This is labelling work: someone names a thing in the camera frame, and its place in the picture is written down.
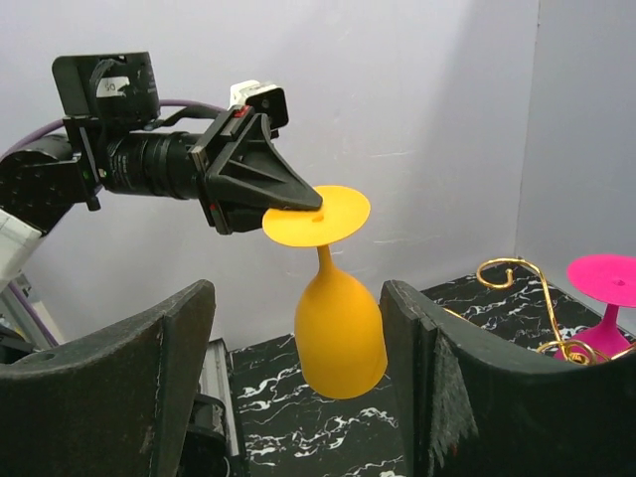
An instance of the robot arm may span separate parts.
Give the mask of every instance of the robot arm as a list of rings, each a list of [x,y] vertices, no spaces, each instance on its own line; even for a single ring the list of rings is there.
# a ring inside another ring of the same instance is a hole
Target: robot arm
[[[78,203],[97,193],[198,200],[221,235],[261,227],[267,209],[317,210],[322,198],[271,140],[288,121],[283,90],[256,81],[233,105],[188,106],[161,120],[147,53],[60,57],[53,74],[67,135],[48,135],[0,162],[0,290]],[[203,134],[156,132],[181,118],[213,119]]]

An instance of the cable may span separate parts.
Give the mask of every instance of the cable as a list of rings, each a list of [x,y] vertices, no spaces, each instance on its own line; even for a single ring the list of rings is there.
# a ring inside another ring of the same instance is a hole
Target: cable
[[[181,107],[205,106],[205,107],[208,107],[209,109],[213,109],[213,110],[215,110],[215,111],[217,111],[219,113],[225,111],[225,109],[223,109],[222,107],[213,106],[211,104],[205,104],[203,102],[198,102],[198,101],[190,101],[190,100],[187,100],[187,99],[163,99],[163,100],[159,101],[159,104],[161,106],[166,106],[166,107],[171,107],[171,106],[181,106]],[[41,137],[46,136],[47,134],[51,134],[52,132],[60,129],[61,127],[64,127],[64,123],[62,122],[61,119],[58,119],[57,121],[50,122],[49,124],[46,124],[46,125],[42,126],[41,128],[33,131],[31,134],[23,137],[18,142],[16,142],[13,146],[11,146],[2,155],[2,157],[0,157],[0,161],[2,161],[2,159],[7,157],[9,154],[11,154],[11,153],[13,153],[13,152],[15,152],[15,151],[17,151],[19,149],[22,149],[24,146],[32,143],[33,141],[36,141],[36,140],[40,139]],[[46,327],[46,325],[42,322],[42,318],[40,318],[40,315],[38,314],[38,312],[35,310],[35,308],[33,306],[31,306],[31,303],[29,303],[29,301],[25,298],[24,294],[20,291],[18,286],[15,283],[10,282],[9,283],[9,289],[15,295],[16,299],[20,302],[20,305],[25,309],[27,314],[31,317],[33,322],[38,327],[38,329],[42,332],[42,334],[44,335],[44,337],[47,340],[47,342],[52,347],[58,346],[59,345],[58,340],[56,339],[55,336],[53,336],[53,334],[49,331],[49,329]]]
[[[31,317],[31,319],[36,324],[40,332],[44,335],[45,339],[47,340],[47,343],[49,343],[49,345],[52,348],[58,346],[59,345],[58,340],[56,339],[55,336],[53,336],[53,334],[49,331],[46,325],[42,322],[42,318],[40,318],[40,315],[38,314],[38,312],[31,305],[31,303],[29,303],[29,300],[27,300],[27,298],[24,296],[24,293],[20,291],[20,288],[18,288],[18,285],[16,285],[13,282],[10,282],[9,289],[14,294],[16,299],[20,302],[20,305],[24,308],[27,314]]]
[[[100,60],[97,63],[97,66],[92,71],[90,75],[90,79],[88,80],[88,85],[92,89],[94,96],[91,97],[93,101],[93,105],[95,107],[95,111],[97,113],[97,117],[101,119],[101,114],[99,111],[99,103],[97,102],[99,96],[97,95],[97,90],[99,89],[99,83],[103,79],[103,76],[106,74],[108,70],[110,70],[115,65],[122,65],[123,62],[116,60],[115,58],[106,58],[104,60]]]
[[[211,104],[205,104],[204,102],[190,101],[190,100],[187,100],[187,99],[162,99],[161,101],[159,101],[159,104],[161,106],[165,106],[165,107],[172,107],[172,106],[180,106],[180,107],[205,106],[205,107],[208,107],[209,109],[213,109],[213,110],[218,111],[218,112],[225,111],[225,109],[223,109],[222,107],[213,106]],[[29,134],[28,136],[23,137],[18,142],[16,142],[13,146],[11,146],[2,155],[2,158],[0,158],[0,160],[4,159],[6,156],[11,154],[12,152],[17,151],[18,149],[22,149],[27,144],[29,144],[29,143],[37,140],[37,139],[40,139],[41,137],[44,137],[47,134],[51,134],[53,131],[56,131],[56,130],[60,129],[61,127],[64,127],[64,124],[62,123],[61,119],[58,119],[57,121],[53,121],[53,122],[50,122],[49,124],[46,124],[46,125],[42,126],[40,129],[38,129],[36,131],[33,131],[31,134]]]

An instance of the white backdrop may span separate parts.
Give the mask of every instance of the white backdrop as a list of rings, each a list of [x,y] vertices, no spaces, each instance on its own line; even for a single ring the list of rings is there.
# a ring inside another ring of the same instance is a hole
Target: white backdrop
[[[566,276],[577,257],[636,255],[636,3],[544,2],[517,252],[602,312]],[[636,332],[636,310],[619,323]]]
[[[538,0],[3,7],[2,146],[61,116],[55,56],[148,50],[161,97],[226,105],[241,80],[285,87],[283,156],[311,184],[372,202],[368,224],[334,249],[376,294],[390,278],[429,286],[513,251]],[[26,269],[68,339],[198,278],[217,286],[213,334],[231,347],[291,330],[313,250],[219,237],[196,202],[100,199],[98,213],[76,206]]]

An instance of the gold spiral wire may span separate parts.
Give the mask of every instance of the gold spiral wire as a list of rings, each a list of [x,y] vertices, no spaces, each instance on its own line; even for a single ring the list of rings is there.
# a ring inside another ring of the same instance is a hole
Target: gold spiral wire
[[[527,268],[532,273],[534,273],[539,278],[539,280],[541,281],[541,287],[542,287],[542,289],[544,291],[544,297],[546,299],[546,307],[548,308],[548,317],[550,318],[550,324],[552,326],[553,333],[555,335],[555,339],[540,345],[536,349],[537,353],[544,353],[549,348],[558,347],[560,349],[561,353],[563,354],[563,357],[567,361],[570,361],[572,363],[577,363],[577,364],[580,364],[580,365],[596,365],[596,364],[599,363],[598,358],[602,359],[605,362],[612,361],[612,360],[617,360],[617,359],[622,358],[623,356],[631,353],[632,351],[636,350],[636,342],[634,342],[626,350],[623,350],[620,353],[617,353],[616,355],[613,355],[613,356],[610,357],[610,356],[607,356],[605,353],[592,348],[587,343],[584,343],[582,341],[573,340],[573,339],[564,340],[563,336],[560,333],[560,329],[558,328],[558,321],[557,321],[557,318],[555,316],[555,309],[553,308],[553,301],[552,301],[552,298],[550,296],[550,287],[548,285],[548,281],[546,280],[546,276],[544,275],[544,273],[541,271],[540,268],[538,268],[536,265],[534,265],[533,263],[531,263],[531,262],[529,262],[527,260],[524,260],[522,258],[507,258],[507,257],[504,257],[504,258],[494,258],[492,260],[484,261],[477,268],[477,273],[476,273],[477,281],[479,281],[482,285],[484,285],[484,286],[486,286],[488,288],[494,289],[494,290],[505,290],[507,288],[510,288],[513,285],[513,283],[514,283],[514,277],[513,277],[512,268],[507,268],[506,269],[506,282],[505,283],[492,283],[492,282],[486,280],[482,276],[482,273],[483,273],[483,271],[485,269],[490,268],[491,266],[499,265],[499,264],[503,264],[503,263],[515,264],[515,265],[519,265],[519,266],[522,266],[524,268]],[[454,312],[454,311],[452,311],[452,310],[450,310],[448,308],[444,308],[444,310],[446,312],[450,313],[451,315],[456,316],[457,318],[460,318],[462,320],[468,321],[466,318],[461,316],[459,313],[456,313],[456,312]],[[579,352],[573,351],[572,350],[573,347],[580,348],[581,350],[583,350],[584,353],[579,353]]]

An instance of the white label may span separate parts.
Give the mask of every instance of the white label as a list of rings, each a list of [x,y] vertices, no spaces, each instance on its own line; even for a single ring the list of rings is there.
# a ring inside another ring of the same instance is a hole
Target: white label
[[[129,84],[128,77],[102,78],[97,86],[97,97],[126,96],[121,89]]]

